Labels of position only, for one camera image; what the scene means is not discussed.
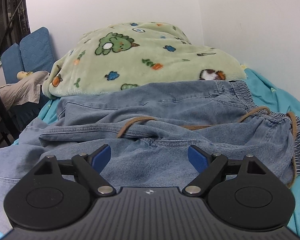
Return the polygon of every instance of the blue pillow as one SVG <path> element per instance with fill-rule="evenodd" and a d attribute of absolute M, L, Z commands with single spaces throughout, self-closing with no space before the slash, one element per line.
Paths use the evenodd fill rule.
<path fill-rule="evenodd" d="M 17 74 L 25 71 L 18 44 L 13 44 L 1 56 L 2 68 L 7 84 L 17 83 Z"/>
<path fill-rule="evenodd" d="M 26 72 L 51 72 L 55 59 L 47 28 L 41 27 L 24 37 L 20 42 L 20 52 Z"/>

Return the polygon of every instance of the black circular pad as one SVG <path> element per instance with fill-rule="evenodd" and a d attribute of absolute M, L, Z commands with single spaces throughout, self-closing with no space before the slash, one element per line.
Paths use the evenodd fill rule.
<path fill-rule="evenodd" d="M 264 207 L 272 201 L 271 193 L 261 187 L 244 187 L 234 196 L 241 205 L 253 208 Z"/>
<path fill-rule="evenodd" d="M 289 189 L 273 174 L 238 175 L 214 186 L 207 200 L 219 219 L 237 228 L 256 231 L 286 225 L 295 203 Z"/>
<path fill-rule="evenodd" d="M 63 193 L 53 187 L 36 188 L 27 195 L 27 202 L 35 208 L 50 208 L 58 205 Z"/>
<path fill-rule="evenodd" d="M 30 179 L 21 180 L 4 200 L 12 223 L 30 230 L 53 230 L 74 223 L 87 212 L 90 194 L 82 185 L 62 177 L 37 179 L 35 184 Z"/>

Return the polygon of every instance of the gray ribbed plate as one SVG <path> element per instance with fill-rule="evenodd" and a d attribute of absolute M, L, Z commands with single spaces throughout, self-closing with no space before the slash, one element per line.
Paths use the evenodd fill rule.
<path fill-rule="evenodd" d="M 116 196 L 99 199 L 89 214 L 67 228 L 50 232 L 30 232 L 17 228 L 4 239 L 297 240 L 299 238 L 287 228 L 270 232 L 246 232 L 231 228 L 216 219 L 200 198 L 186 197 L 176 187 L 125 187 Z"/>

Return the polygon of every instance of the green fleece blanket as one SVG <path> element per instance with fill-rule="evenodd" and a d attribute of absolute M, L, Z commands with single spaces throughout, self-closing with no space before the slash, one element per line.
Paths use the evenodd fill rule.
<path fill-rule="evenodd" d="M 86 33 L 56 61 L 42 86 L 49 98 L 97 95 L 151 82 L 244 79 L 225 52 L 195 46 L 167 23 L 123 23 Z"/>

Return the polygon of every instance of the logo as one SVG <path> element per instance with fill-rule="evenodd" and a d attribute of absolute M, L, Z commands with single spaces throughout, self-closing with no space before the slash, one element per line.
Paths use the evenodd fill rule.
<path fill-rule="evenodd" d="M 146 192 L 147 194 L 151 195 L 151 194 L 153 194 L 155 191 L 153 191 L 152 189 L 147 189 L 145 192 Z"/>

